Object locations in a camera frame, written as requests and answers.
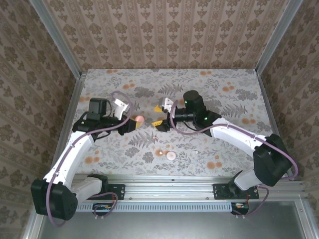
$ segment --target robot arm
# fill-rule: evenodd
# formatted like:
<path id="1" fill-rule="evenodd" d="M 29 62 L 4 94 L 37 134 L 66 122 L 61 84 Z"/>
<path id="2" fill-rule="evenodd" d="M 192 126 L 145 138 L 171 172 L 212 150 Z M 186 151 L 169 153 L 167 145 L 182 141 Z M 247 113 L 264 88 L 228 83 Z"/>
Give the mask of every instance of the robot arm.
<path id="1" fill-rule="evenodd" d="M 174 115 L 172 116 L 174 125 L 178 122 L 190 121 L 197 130 L 201 130 L 212 125 L 226 124 L 229 127 L 216 126 L 203 133 L 209 137 L 214 136 L 215 138 L 229 142 L 254 159 L 254 168 L 240 171 L 229 182 L 228 187 L 232 197 L 246 195 L 246 190 L 260 184 L 274 186 L 287 170 L 291 168 L 291 162 L 283 155 L 243 132 L 255 135 L 257 138 L 263 139 L 287 153 L 279 136 L 275 134 L 272 134 L 271 136 L 258 135 L 235 126 L 221 115 L 207 110 L 203 98 L 197 91 L 188 91 L 183 97 L 186 107 L 175 109 Z M 172 104 L 172 100 L 162 98 L 154 109 L 156 112 L 167 113 L 167 119 L 152 123 L 159 131 L 167 132 L 172 127 L 170 124 Z"/>
<path id="2" fill-rule="evenodd" d="M 82 203 L 92 195 L 108 192 L 108 179 L 102 175 L 89 175 L 83 182 L 74 187 L 71 187 L 71 183 L 76 169 L 82 161 L 82 156 L 99 139 L 98 135 L 101 132 L 85 134 L 96 129 L 118 125 L 126 119 L 123 113 L 128 109 L 128 105 L 118 99 L 115 99 L 114 103 L 117 105 L 114 115 L 106 117 L 104 115 L 106 114 L 107 100 L 92 98 L 90 100 L 89 111 L 84 113 L 74 124 L 73 133 L 60 158 L 44 176 L 43 180 L 36 179 L 32 183 L 31 192 L 38 214 L 47 215 L 45 198 L 49 182 L 53 178 L 50 190 L 50 209 L 52 216 L 55 218 L 69 220 L 74 215 L 79 203 Z M 138 127 L 138 122 L 129 119 L 123 126 L 117 128 L 117 131 L 120 135 L 123 135 Z M 82 138 L 76 144 L 73 144 L 79 137 Z"/>

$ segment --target patterned wallpaper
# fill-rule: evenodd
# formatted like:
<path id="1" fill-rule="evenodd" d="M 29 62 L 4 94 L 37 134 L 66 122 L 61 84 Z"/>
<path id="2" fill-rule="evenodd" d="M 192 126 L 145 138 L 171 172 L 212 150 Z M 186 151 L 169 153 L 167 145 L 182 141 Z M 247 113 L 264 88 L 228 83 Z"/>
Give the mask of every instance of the patterned wallpaper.
<path id="1" fill-rule="evenodd" d="M 74 86 L 28 0 L 0 1 L 0 239 L 19 238 L 30 184 L 48 171 Z"/>
<path id="2" fill-rule="evenodd" d="M 304 0 L 262 79 L 319 222 L 319 0 Z"/>
<path id="3" fill-rule="evenodd" d="M 289 0 L 45 0 L 83 71 L 255 68 Z"/>

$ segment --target gray floor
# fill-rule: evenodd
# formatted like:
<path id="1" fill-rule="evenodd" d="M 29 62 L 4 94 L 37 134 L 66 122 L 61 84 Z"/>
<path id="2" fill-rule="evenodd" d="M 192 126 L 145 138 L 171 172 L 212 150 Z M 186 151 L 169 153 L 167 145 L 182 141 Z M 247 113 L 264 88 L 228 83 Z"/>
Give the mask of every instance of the gray floor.
<path id="1" fill-rule="evenodd" d="M 62 228 L 44 220 L 40 239 L 304 239 L 293 203 L 266 203 L 245 219 L 230 213 L 77 213 Z"/>

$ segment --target small pink object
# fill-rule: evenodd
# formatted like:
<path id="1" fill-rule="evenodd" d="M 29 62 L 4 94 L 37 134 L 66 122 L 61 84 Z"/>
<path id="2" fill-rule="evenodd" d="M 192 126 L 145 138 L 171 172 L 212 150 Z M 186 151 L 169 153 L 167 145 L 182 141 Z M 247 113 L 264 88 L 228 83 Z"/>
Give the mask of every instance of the small pink object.
<path id="1" fill-rule="evenodd" d="M 144 117 L 143 116 L 136 116 L 135 121 L 139 122 L 140 124 L 144 123 Z"/>
<path id="2" fill-rule="evenodd" d="M 169 151 L 167 154 L 166 154 L 166 158 L 170 161 L 174 161 L 176 159 L 176 153 L 173 152 L 173 151 Z"/>

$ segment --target floral tablecloth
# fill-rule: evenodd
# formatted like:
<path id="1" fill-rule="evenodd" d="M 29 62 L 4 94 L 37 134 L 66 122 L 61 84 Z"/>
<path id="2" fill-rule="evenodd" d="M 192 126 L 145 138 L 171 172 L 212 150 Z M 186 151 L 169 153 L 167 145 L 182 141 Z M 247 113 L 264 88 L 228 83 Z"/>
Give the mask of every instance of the floral tablecloth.
<path id="1" fill-rule="evenodd" d="M 261 90 L 253 69 L 118 69 L 89 70 L 74 121 L 88 110 L 92 97 L 110 98 L 120 90 L 134 104 L 134 115 L 145 123 L 137 130 L 96 141 L 83 156 L 77 173 L 127 175 L 233 176 L 253 166 L 252 158 L 235 146 L 204 134 L 184 136 L 159 132 L 151 123 L 164 119 L 153 111 L 159 98 L 179 100 L 188 90 L 197 90 L 211 111 L 258 134 L 272 133 Z M 178 127 L 184 131 L 183 124 Z M 174 161 L 165 154 L 176 153 Z"/>

